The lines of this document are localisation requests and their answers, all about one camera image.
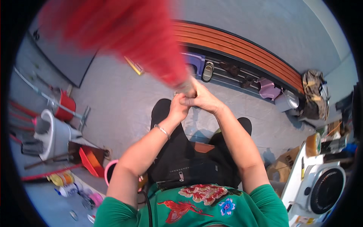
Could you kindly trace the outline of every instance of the zipper pull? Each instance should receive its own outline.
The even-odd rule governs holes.
[[[180,181],[180,182],[183,182],[183,181],[184,181],[184,175],[183,175],[183,172],[179,172],[179,177],[180,177],[179,181]]]

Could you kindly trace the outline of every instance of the woman's right hand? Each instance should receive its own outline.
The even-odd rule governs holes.
[[[182,98],[179,101],[180,104],[184,106],[198,106],[214,115],[224,108],[224,103],[212,95],[204,85],[201,85],[193,77],[191,78],[191,82],[197,93],[196,98]]]

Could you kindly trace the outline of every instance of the white bottle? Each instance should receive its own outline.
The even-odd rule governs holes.
[[[57,189],[54,189],[54,190],[58,193],[58,195],[68,197],[68,196],[71,196],[71,195],[74,195],[74,194],[80,192],[82,189],[83,189],[83,186],[81,183],[74,182],[70,185],[59,187],[59,190],[57,190]]]

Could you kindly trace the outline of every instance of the green shirt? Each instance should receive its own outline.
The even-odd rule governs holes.
[[[289,226],[287,211],[271,185],[251,194],[219,185],[193,185],[158,191],[150,199],[153,226]],[[106,197],[98,208],[95,227],[149,226],[148,208],[139,211]]]

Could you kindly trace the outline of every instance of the leg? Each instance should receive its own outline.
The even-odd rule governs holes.
[[[238,122],[242,125],[242,127],[251,135],[252,133],[252,124],[248,118],[241,117],[238,118]],[[225,185],[237,188],[241,179],[239,177],[238,168],[233,161],[233,158],[227,148],[227,144],[224,141],[223,135],[221,132],[216,133],[212,136],[209,144],[214,145],[215,148],[208,152],[208,158],[218,162],[221,166],[223,166],[223,171],[225,175]]]
[[[242,127],[248,132],[249,135],[252,134],[252,124],[248,118],[240,117],[237,119],[238,122],[242,125]],[[227,145],[224,141],[223,135],[221,132],[216,133],[212,136],[209,141],[210,145],[219,146],[221,148],[227,148]]]
[[[170,103],[169,99],[161,99],[156,103],[151,113],[150,129],[153,129],[155,124],[159,124],[168,116]],[[179,124],[148,169],[149,180],[162,181],[173,163],[183,159],[192,159],[193,157],[194,148],[185,135],[182,124]]]

